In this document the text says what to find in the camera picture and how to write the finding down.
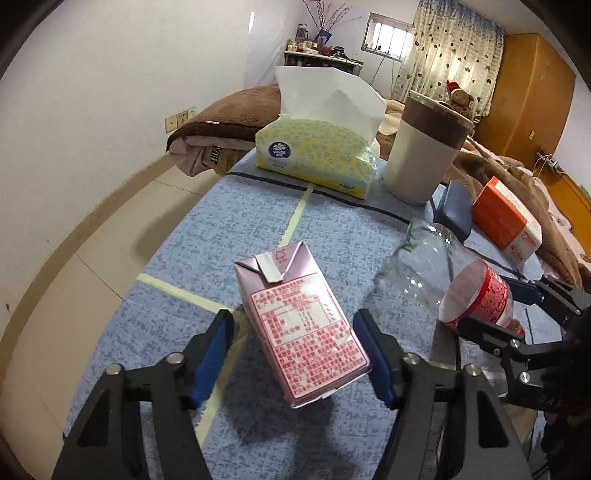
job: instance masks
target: table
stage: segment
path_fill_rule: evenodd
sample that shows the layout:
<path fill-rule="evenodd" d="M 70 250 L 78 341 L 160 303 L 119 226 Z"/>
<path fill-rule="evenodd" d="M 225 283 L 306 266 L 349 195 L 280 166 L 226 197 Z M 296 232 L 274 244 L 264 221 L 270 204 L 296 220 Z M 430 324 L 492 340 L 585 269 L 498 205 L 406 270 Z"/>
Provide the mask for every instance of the table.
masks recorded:
<path fill-rule="evenodd" d="M 282 240 L 304 241 L 347 318 L 366 307 L 405 350 L 453 364 L 453 342 L 445 327 L 396 288 L 387 299 L 375 294 L 375 278 L 402 241 L 408 221 L 433 217 L 429 204 L 411 206 L 387 192 L 385 165 L 378 160 L 376 179 L 363 201 L 260 170 L 255 152 L 247 154 L 181 221 L 121 303 L 86 366 L 67 431 L 108 365 L 152 365 L 182 350 L 206 330 L 219 308 L 227 307 L 237 312 L 239 322 L 227 377 L 218 379 L 219 388 L 193 419 L 213 478 L 371 478 L 395 412 L 375 398 L 367 377 L 327 400 L 289 408 L 241 313 L 233 261 L 274 249 Z M 435 204 L 442 192 L 440 186 Z M 489 258 L 498 272 L 512 275 L 500 250 L 478 230 L 466 245 Z M 521 273 L 540 278 L 538 259 L 528 259 Z M 516 304 L 515 317 L 529 342 L 560 339 L 558 326 L 537 306 Z M 461 353 L 463 363 L 480 365 L 493 387 L 503 391 L 498 359 L 464 341 Z M 141 408 L 148 467 L 152 479 L 162 478 L 151 408 Z"/>
<path fill-rule="evenodd" d="M 285 57 L 284 65 L 287 67 L 334 67 L 356 76 L 359 76 L 361 68 L 363 68 L 363 65 L 354 61 L 314 53 L 285 51 L 283 55 Z"/>

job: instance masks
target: clear plastic bottle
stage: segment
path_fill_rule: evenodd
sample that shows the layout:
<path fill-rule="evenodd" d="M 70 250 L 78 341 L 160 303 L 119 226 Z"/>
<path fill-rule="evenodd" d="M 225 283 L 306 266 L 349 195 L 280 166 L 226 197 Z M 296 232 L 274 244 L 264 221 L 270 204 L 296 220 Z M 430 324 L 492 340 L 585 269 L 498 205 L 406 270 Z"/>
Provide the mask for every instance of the clear plastic bottle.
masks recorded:
<path fill-rule="evenodd" d="M 507 283 L 443 225 L 414 219 L 386 263 L 402 292 L 448 326 L 470 316 L 523 333 Z"/>

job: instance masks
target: orange and white box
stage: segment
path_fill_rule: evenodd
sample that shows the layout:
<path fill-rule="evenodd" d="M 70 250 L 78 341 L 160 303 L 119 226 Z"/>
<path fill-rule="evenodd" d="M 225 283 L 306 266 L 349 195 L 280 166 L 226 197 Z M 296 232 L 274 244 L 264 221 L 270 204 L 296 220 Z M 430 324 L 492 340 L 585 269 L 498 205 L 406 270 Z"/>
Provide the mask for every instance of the orange and white box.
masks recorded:
<path fill-rule="evenodd" d="M 538 220 L 496 177 L 474 202 L 472 218 L 516 266 L 522 265 L 542 244 Z"/>

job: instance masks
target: window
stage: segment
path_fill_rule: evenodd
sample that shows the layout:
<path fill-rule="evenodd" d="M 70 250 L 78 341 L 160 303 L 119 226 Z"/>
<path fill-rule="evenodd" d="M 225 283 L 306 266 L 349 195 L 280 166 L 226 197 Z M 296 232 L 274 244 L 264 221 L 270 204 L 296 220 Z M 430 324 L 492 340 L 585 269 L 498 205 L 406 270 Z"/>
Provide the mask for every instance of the window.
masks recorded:
<path fill-rule="evenodd" d="M 401 61 L 412 43 L 410 25 L 383 15 L 369 14 L 361 50 Z"/>

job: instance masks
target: orange wardrobe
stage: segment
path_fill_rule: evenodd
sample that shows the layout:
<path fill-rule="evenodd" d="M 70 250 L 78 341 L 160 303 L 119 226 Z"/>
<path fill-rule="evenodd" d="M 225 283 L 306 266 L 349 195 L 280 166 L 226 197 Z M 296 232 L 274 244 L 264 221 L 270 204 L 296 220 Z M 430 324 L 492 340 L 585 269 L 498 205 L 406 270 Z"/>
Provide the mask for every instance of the orange wardrobe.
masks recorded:
<path fill-rule="evenodd" d="M 558 146 L 573 99 L 575 74 L 536 33 L 507 35 L 489 116 L 476 127 L 475 139 L 497 155 L 532 170 L 536 153 Z M 568 175 L 546 167 L 540 178 L 558 208 L 573 224 L 587 255 L 591 252 L 591 203 Z"/>

